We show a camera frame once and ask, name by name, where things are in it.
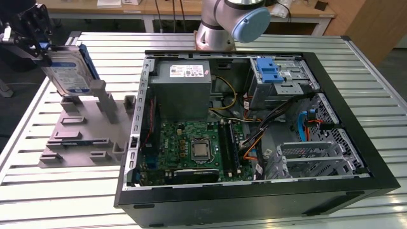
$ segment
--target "yellow wire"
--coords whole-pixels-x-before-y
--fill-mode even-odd
[[[253,119],[247,119],[247,118],[245,118],[244,120],[245,120],[245,121],[252,121]],[[257,118],[257,119],[256,119],[256,122],[261,122],[261,119]]]
[[[209,110],[225,110],[228,109],[229,107],[232,107],[236,103],[236,100],[237,100],[237,96],[236,96],[236,91],[235,91],[235,88],[232,87],[232,85],[229,84],[229,82],[227,82],[225,79],[223,79],[220,76],[216,76],[216,78],[219,78],[231,88],[231,90],[233,91],[233,101],[229,105],[224,106],[224,107],[213,107],[213,108],[209,108]]]

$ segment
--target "circuit board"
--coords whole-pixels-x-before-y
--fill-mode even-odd
[[[162,179],[152,179],[150,176],[157,178],[160,171],[178,169],[217,169],[217,182],[252,180],[251,163],[240,165],[239,174],[224,174],[217,125],[217,122],[161,123],[160,153],[154,159],[156,167],[148,171],[152,185],[162,185],[165,182]],[[235,122],[232,128],[235,141],[239,142],[244,136],[240,122]],[[200,143],[205,143],[209,148],[207,157],[193,151],[199,149],[197,145],[203,145]],[[193,157],[196,155],[201,155],[203,160]]]

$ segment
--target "cpu socket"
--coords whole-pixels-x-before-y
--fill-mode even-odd
[[[211,159],[211,142],[208,139],[195,138],[190,141],[190,150],[190,159],[197,164],[203,164]]]

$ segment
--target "white table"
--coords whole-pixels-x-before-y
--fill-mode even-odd
[[[82,33],[106,90],[116,99],[136,95],[144,50],[192,50],[192,34]],[[261,36],[240,51],[315,52],[401,187],[328,216],[221,223],[193,228],[405,228],[407,106],[352,42],[340,37]],[[0,223],[5,229],[133,229],[114,209],[118,166],[38,168],[37,162],[61,107],[45,79],[0,156]]]

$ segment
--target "open computer tower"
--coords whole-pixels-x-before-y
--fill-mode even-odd
[[[313,53],[146,52],[114,198],[141,227],[329,214],[397,187]]]

